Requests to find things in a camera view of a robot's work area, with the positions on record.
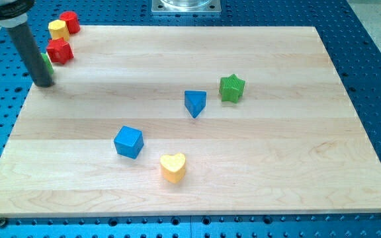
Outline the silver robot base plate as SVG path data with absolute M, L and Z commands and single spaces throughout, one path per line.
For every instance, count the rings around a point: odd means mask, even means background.
M 152 0 L 152 13 L 220 13 L 220 0 Z

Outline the black robot arm flange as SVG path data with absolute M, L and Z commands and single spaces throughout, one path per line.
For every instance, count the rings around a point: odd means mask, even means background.
M 0 20 L 13 19 L 27 11 L 35 4 L 35 0 L 0 0 Z

